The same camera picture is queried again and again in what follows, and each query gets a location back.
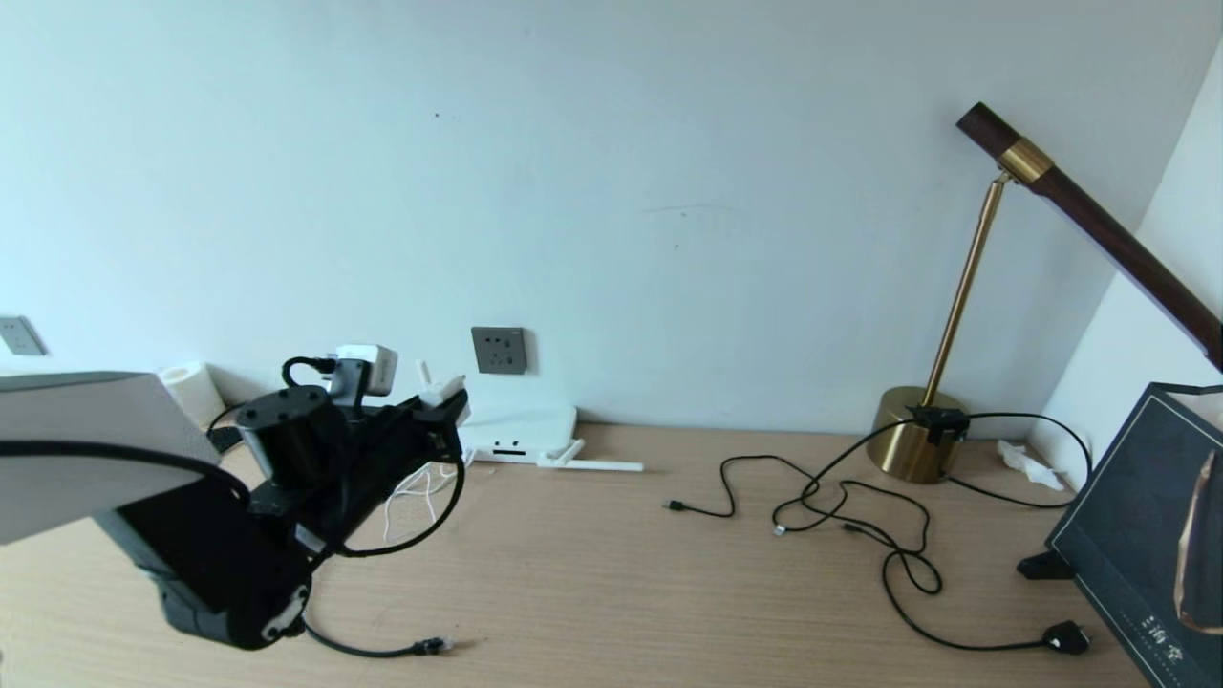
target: black cable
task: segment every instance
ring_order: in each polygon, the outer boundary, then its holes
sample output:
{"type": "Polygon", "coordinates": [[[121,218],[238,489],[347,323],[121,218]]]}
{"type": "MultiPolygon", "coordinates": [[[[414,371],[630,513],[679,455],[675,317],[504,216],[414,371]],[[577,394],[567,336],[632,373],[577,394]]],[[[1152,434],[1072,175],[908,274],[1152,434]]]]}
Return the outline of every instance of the black cable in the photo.
{"type": "MultiPolygon", "coordinates": [[[[1082,441],[1081,437],[1079,437],[1079,435],[1075,431],[1070,430],[1069,428],[1066,428],[1065,424],[1063,424],[1062,422],[1059,422],[1057,419],[1051,419],[1049,417],[1044,417],[1044,415],[1041,415],[1041,414],[1022,414],[1022,413],[972,414],[969,418],[970,419],[978,419],[978,418],[1031,418],[1031,419],[1037,419],[1037,420],[1047,420],[1047,422],[1052,423],[1053,425],[1060,428],[1062,430],[1066,431],[1066,435],[1069,435],[1070,437],[1073,437],[1074,441],[1079,444],[1079,448],[1082,450],[1084,462],[1087,464],[1087,475],[1086,475],[1086,479],[1091,478],[1091,451],[1087,450],[1087,445],[1082,441]]],[[[1025,502],[1022,500],[1016,500],[1014,497],[1007,497],[1005,495],[998,495],[997,492],[991,492],[991,491],[985,490],[982,488],[977,488],[976,485],[967,484],[967,483],[960,480],[959,478],[955,478],[954,475],[943,474],[943,478],[945,478],[950,483],[954,483],[954,484],[959,485],[960,488],[967,488],[969,490],[972,490],[974,492],[977,492],[980,495],[985,495],[986,497],[993,497],[994,500],[1002,500],[1003,502],[1010,502],[1011,505],[1019,505],[1021,507],[1032,507],[1033,510],[1064,510],[1065,507],[1069,507],[1070,505],[1073,505],[1074,500],[1075,500],[1074,497],[1071,497],[1070,500],[1068,500],[1065,502],[1062,502],[1062,503],[1058,503],[1058,505],[1037,505],[1037,503],[1033,503],[1033,502],[1025,502]]]]}
{"type": "Polygon", "coordinates": [[[199,474],[225,484],[242,502],[251,503],[251,491],[236,477],[199,459],[180,457],[143,447],[106,445],[104,442],[78,442],[72,440],[4,440],[0,441],[0,458],[21,457],[82,457],[175,468],[199,474]]]}
{"type": "Polygon", "coordinates": [[[213,423],[208,424],[208,430],[204,431],[204,437],[212,440],[213,433],[216,430],[216,424],[220,423],[223,418],[242,408],[242,406],[243,404],[234,404],[232,407],[225,407],[225,411],[216,414],[216,418],[213,419],[213,423]]]}
{"type": "Polygon", "coordinates": [[[810,473],[802,470],[802,468],[800,468],[794,462],[790,462],[789,459],[784,459],[784,458],[778,457],[775,455],[750,455],[750,456],[744,456],[744,457],[730,457],[729,459],[723,461],[722,462],[722,467],[718,469],[718,473],[722,475],[722,488],[726,491],[726,497],[730,500],[730,511],[729,512],[726,512],[724,514],[720,514],[720,513],[717,513],[717,512],[707,512],[704,510],[698,510],[696,507],[690,507],[690,506],[685,505],[684,502],[678,502],[675,500],[671,500],[670,502],[667,502],[663,506],[667,507],[667,508],[669,508],[669,510],[671,510],[671,511],[676,511],[676,512],[695,512],[695,513],[698,513],[698,514],[704,514],[704,516],[709,516],[709,517],[714,517],[714,518],[730,518],[730,517],[735,516],[735,512],[739,510],[739,507],[735,503],[735,494],[730,489],[730,480],[726,478],[726,468],[730,464],[735,463],[735,462],[744,462],[744,461],[752,461],[752,459],[773,459],[773,461],[777,461],[777,462],[781,462],[783,464],[790,467],[791,469],[801,473],[802,475],[805,475],[807,478],[815,478],[810,473]]]}
{"type": "Polygon", "coordinates": [[[336,643],[327,635],[323,635],[318,631],[311,627],[308,622],[302,620],[306,626],[306,633],[318,640],[320,644],[345,655],[353,655],[357,657],[367,657],[373,660],[389,660],[394,657],[406,657],[406,656],[426,656],[426,655],[440,655],[454,646],[454,643],[446,640],[445,638],[429,638],[427,640],[421,640],[407,648],[400,648],[399,650],[362,650],[360,648],[352,648],[342,643],[336,643]]]}
{"type": "Polygon", "coordinates": [[[334,547],[335,554],[350,560],[360,560],[366,557],[380,557],[384,555],[394,555],[395,552],[402,552],[408,547],[415,547],[416,545],[422,543],[426,538],[433,535],[439,528],[442,528],[442,524],[445,523],[448,518],[450,518],[451,512],[455,511],[455,505],[459,503],[459,497],[462,495],[462,485],[466,475],[467,475],[467,467],[464,466],[462,458],[460,457],[459,461],[455,463],[455,489],[454,492],[451,492],[450,495],[450,501],[446,503],[446,508],[442,512],[442,516],[438,517],[438,521],[433,522],[433,525],[427,528],[424,533],[421,533],[419,535],[412,538],[411,540],[400,543],[399,545],[391,545],[389,547],[375,547],[373,550],[350,550],[346,545],[341,543],[335,545],[334,547]]]}
{"type": "Polygon", "coordinates": [[[316,359],[311,357],[294,357],[285,362],[280,367],[280,380],[285,381],[287,387],[297,387],[297,381],[294,380],[292,368],[296,365],[307,365],[320,374],[335,373],[335,359],[316,359]]]}
{"type": "MultiPolygon", "coordinates": [[[[1002,414],[1002,413],[998,413],[998,414],[976,414],[976,415],[972,415],[970,418],[1038,418],[1038,419],[1043,419],[1043,420],[1048,420],[1051,423],[1054,423],[1058,426],[1060,426],[1063,430],[1065,430],[1066,433],[1069,433],[1070,436],[1074,437],[1075,441],[1079,444],[1080,448],[1084,451],[1084,457],[1087,461],[1087,474],[1088,474],[1088,477],[1091,475],[1091,453],[1087,451],[1087,446],[1069,428],[1066,428],[1065,425],[1063,425],[1062,423],[1059,423],[1059,422],[1057,422],[1054,419],[1051,419],[1048,417],[1043,417],[1043,415],[1040,415],[1040,414],[1019,414],[1019,413],[1016,413],[1016,414],[1002,414]]],[[[773,519],[773,525],[774,525],[774,533],[778,534],[778,535],[783,535],[783,534],[789,533],[789,532],[811,530],[811,529],[817,528],[818,525],[821,525],[822,523],[824,523],[824,522],[827,522],[829,519],[837,519],[837,521],[841,522],[841,527],[845,530],[851,532],[851,533],[857,533],[857,534],[866,535],[867,538],[870,538],[870,539],[874,540],[876,543],[878,543],[878,544],[883,545],[884,547],[887,547],[889,550],[889,552],[884,557],[883,565],[881,566],[881,572],[879,572],[879,576],[881,576],[881,579],[882,579],[882,583],[883,583],[883,590],[884,590],[884,593],[888,596],[888,601],[892,602],[892,607],[900,616],[901,621],[904,621],[910,628],[912,628],[914,631],[916,631],[923,638],[926,638],[926,639],[928,639],[928,640],[931,640],[933,643],[937,643],[939,645],[947,646],[947,648],[953,648],[953,649],[956,649],[956,650],[977,651],[977,653],[1008,651],[1008,650],[1027,650],[1027,649],[1032,649],[1032,648],[1051,648],[1051,649],[1054,649],[1054,650],[1058,650],[1058,651],[1070,651],[1070,650],[1065,649],[1068,645],[1060,643],[1059,640],[1063,640],[1063,639],[1066,638],[1066,635],[1064,635],[1064,634],[1074,634],[1076,637],[1075,639],[1077,639],[1077,635],[1081,635],[1081,631],[1079,631],[1077,627],[1075,627],[1073,623],[1069,623],[1069,622],[1068,623],[1063,623],[1063,624],[1057,624],[1054,627],[1051,627],[1049,629],[1047,629],[1044,632],[1044,635],[1043,635],[1043,638],[1041,640],[1032,640],[1032,642],[1027,642],[1027,643],[1009,643],[1009,644],[1003,644],[1003,645],[965,645],[965,644],[961,644],[961,643],[955,643],[955,642],[951,642],[951,640],[947,640],[947,639],[939,638],[938,635],[934,635],[933,633],[929,633],[928,631],[926,631],[925,628],[922,628],[916,621],[914,621],[914,618],[910,617],[905,612],[904,607],[900,606],[900,601],[896,599],[895,594],[892,590],[892,583],[888,579],[888,567],[892,565],[892,562],[894,560],[896,560],[896,558],[900,560],[901,565],[905,568],[905,574],[909,578],[909,582],[914,585],[914,588],[916,588],[921,593],[923,593],[926,595],[937,595],[937,594],[939,594],[943,590],[943,577],[938,572],[938,567],[936,567],[934,563],[932,561],[929,561],[929,558],[927,558],[925,556],[927,543],[928,543],[931,514],[929,514],[929,511],[925,506],[922,506],[918,501],[916,501],[916,500],[914,500],[914,499],[911,499],[909,496],[901,495],[899,492],[893,492],[890,490],[883,490],[882,488],[876,488],[873,485],[867,485],[867,484],[860,483],[857,480],[841,480],[841,481],[838,483],[838,488],[840,488],[840,490],[841,490],[841,497],[840,497],[840,501],[838,501],[837,505],[833,508],[830,508],[830,510],[826,511],[826,510],[817,508],[816,506],[811,505],[807,501],[807,500],[810,500],[811,497],[813,497],[819,491],[819,488],[821,488],[819,480],[824,475],[827,475],[828,472],[830,472],[834,467],[837,467],[843,461],[845,461],[850,455],[852,455],[857,448],[860,448],[861,446],[866,445],[867,442],[870,442],[872,439],[874,439],[879,434],[885,433],[885,431],[888,431],[888,430],[890,430],[893,428],[896,428],[899,425],[904,425],[905,423],[912,423],[912,420],[903,420],[903,422],[893,423],[890,425],[887,425],[887,426],[883,426],[883,428],[879,428],[879,429],[874,430],[873,433],[871,433],[866,437],[862,437],[861,440],[859,440],[857,442],[855,442],[852,446],[850,446],[848,450],[845,450],[844,452],[841,452],[840,455],[838,455],[837,458],[834,458],[832,462],[829,462],[823,469],[819,470],[819,473],[817,473],[815,475],[807,473],[802,468],[793,464],[791,462],[789,462],[789,461],[786,461],[786,459],[784,459],[781,457],[775,457],[775,456],[772,456],[772,455],[731,457],[730,459],[725,459],[722,463],[722,467],[720,467],[719,472],[720,472],[720,475],[722,475],[723,488],[725,489],[726,497],[730,501],[730,511],[726,512],[726,513],[718,513],[718,512],[709,512],[709,511],[706,511],[706,510],[698,510],[698,508],[695,508],[695,507],[690,507],[690,506],[685,505],[684,502],[679,502],[679,501],[674,501],[674,500],[670,501],[670,502],[668,502],[668,503],[665,503],[664,506],[667,508],[670,508],[671,511],[691,511],[691,512],[696,512],[696,513],[700,513],[700,514],[703,514],[703,516],[711,516],[711,517],[715,517],[715,518],[730,518],[730,517],[733,517],[735,514],[737,506],[735,503],[735,496],[734,496],[734,491],[731,490],[730,481],[726,478],[726,467],[730,463],[733,463],[733,462],[737,462],[737,461],[742,461],[742,459],[762,459],[762,458],[768,458],[768,459],[774,459],[774,461],[781,462],[785,466],[790,467],[791,469],[796,470],[797,473],[801,473],[802,475],[807,477],[808,481],[807,481],[807,485],[802,489],[802,491],[799,494],[797,497],[795,497],[794,500],[788,500],[785,502],[781,502],[780,505],[778,505],[773,510],[772,519],[773,519]],[[883,528],[881,528],[878,525],[874,525],[873,523],[870,523],[870,522],[866,522],[866,521],[861,521],[861,519],[855,519],[855,518],[840,516],[839,514],[840,510],[845,506],[846,501],[849,500],[849,490],[848,490],[848,488],[850,488],[850,486],[852,486],[852,488],[863,488],[866,490],[871,490],[871,491],[874,491],[874,492],[881,494],[881,495],[887,495],[889,497],[895,497],[895,499],[899,499],[899,500],[904,500],[905,502],[909,502],[910,505],[912,505],[914,507],[916,507],[918,511],[921,511],[922,518],[923,518],[922,528],[921,528],[921,545],[917,546],[917,547],[915,547],[915,549],[903,547],[883,528]],[[795,527],[795,528],[788,528],[788,527],[781,525],[781,523],[779,521],[780,513],[783,511],[785,511],[786,508],[789,508],[791,506],[795,506],[795,505],[801,505],[808,512],[818,514],[819,518],[816,519],[812,523],[808,523],[806,525],[795,527]],[[914,573],[914,568],[910,565],[911,560],[915,561],[915,562],[917,562],[917,563],[920,563],[922,567],[925,567],[925,569],[933,578],[933,585],[925,585],[925,584],[922,584],[921,580],[917,579],[917,577],[914,573]]],[[[1065,507],[1065,506],[1069,505],[1069,502],[1066,505],[1035,505],[1035,503],[1022,502],[1020,500],[1013,500],[1013,499],[1009,499],[1009,497],[1004,497],[1002,495],[996,495],[993,492],[988,492],[986,490],[981,490],[981,489],[975,488],[972,485],[969,485],[969,484],[965,484],[963,481],[955,480],[955,479],[953,479],[950,477],[947,477],[947,478],[949,480],[956,483],[958,485],[961,485],[961,486],[967,488],[970,490],[981,492],[982,495],[987,495],[987,496],[991,496],[991,497],[996,497],[996,499],[999,499],[999,500],[1004,500],[1004,501],[1008,501],[1008,502],[1013,502],[1013,503],[1022,505],[1022,506],[1027,506],[1027,507],[1033,507],[1033,508],[1062,508],[1062,507],[1065,507]]]]}

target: white cable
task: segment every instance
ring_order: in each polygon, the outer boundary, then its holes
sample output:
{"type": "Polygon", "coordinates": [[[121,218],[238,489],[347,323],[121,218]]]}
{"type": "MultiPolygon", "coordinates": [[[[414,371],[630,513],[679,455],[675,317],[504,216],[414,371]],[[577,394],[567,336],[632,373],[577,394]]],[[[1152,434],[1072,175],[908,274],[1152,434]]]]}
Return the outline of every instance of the white cable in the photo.
{"type": "MultiPolygon", "coordinates": [[[[472,462],[476,459],[475,452],[465,452],[462,457],[462,463],[465,468],[471,468],[472,462]]],[[[438,494],[450,480],[456,475],[457,472],[445,472],[445,464],[438,466],[438,480],[437,485],[433,483],[433,464],[428,463],[416,470],[416,473],[408,475],[395,486],[391,491],[390,497],[383,503],[383,540],[391,543],[396,538],[390,535],[390,506],[395,501],[395,497],[424,497],[424,503],[429,508],[430,524],[438,522],[438,512],[433,507],[433,495],[438,494]],[[424,490],[416,490],[415,488],[424,479],[424,490]]]]}

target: desk surface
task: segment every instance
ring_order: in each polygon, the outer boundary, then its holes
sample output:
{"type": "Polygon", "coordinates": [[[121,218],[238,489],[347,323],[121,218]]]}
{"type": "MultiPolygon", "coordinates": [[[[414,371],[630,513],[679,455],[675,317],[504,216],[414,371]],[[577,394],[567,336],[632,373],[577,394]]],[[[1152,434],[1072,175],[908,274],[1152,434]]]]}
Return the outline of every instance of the desk surface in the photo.
{"type": "MultiPolygon", "coordinates": [[[[734,519],[660,507],[679,499],[722,508],[725,457],[777,453],[818,469],[852,439],[599,425],[580,435],[586,458],[641,461],[647,473],[477,464],[434,538],[401,555],[320,569],[309,613],[324,633],[366,648],[454,635],[460,648],[449,655],[364,660],[306,637],[243,653],[181,635],[161,620],[152,584],[84,521],[0,549],[0,684],[1144,684],[1071,583],[1026,582],[1014,571],[1042,551],[1059,512],[954,485],[901,484],[865,456],[829,474],[899,489],[929,508],[929,554],[947,589],[926,598],[895,565],[892,576],[927,628],[967,643],[1011,643],[1074,618],[1095,637],[1079,657],[963,653],[920,638],[895,615],[879,582],[882,546],[835,527],[772,535],[769,511],[801,486],[775,463],[731,469],[734,519]]],[[[969,446],[956,474],[1055,501],[999,466],[988,447],[969,446]]],[[[241,450],[226,467],[258,477],[241,450]]],[[[876,521],[903,543],[918,536],[920,521],[895,500],[856,495],[845,513],[876,521]]],[[[352,545],[380,540],[375,513],[352,545]]]]}

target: toilet paper roll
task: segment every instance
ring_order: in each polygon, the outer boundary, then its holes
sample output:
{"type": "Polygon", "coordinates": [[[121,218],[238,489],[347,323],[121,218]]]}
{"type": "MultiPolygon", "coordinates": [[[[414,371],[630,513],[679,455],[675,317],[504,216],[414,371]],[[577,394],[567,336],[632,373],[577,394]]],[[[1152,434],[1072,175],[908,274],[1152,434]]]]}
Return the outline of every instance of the toilet paper roll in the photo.
{"type": "Polygon", "coordinates": [[[225,411],[207,364],[192,362],[161,370],[157,376],[191,423],[203,428],[225,411]]]}

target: gray wall socket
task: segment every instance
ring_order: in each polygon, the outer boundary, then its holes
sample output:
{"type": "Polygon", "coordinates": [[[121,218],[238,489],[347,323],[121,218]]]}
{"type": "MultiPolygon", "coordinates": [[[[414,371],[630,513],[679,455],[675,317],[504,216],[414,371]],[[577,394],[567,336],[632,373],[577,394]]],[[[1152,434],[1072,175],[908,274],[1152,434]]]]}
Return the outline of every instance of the gray wall socket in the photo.
{"type": "Polygon", "coordinates": [[[34,335],[34,328],[29,326],[29,321],[21,315],[0,317],[0,339],[4,339],[9,351],[18,357],[46,356],[46,349],[43,349],[42,342],[34,335]]]}
{"type": "Polygon", "coordinates": [[[527,371],[527,347],[521,326],[473,326],[479,373],[522,375],[527,371]]]}

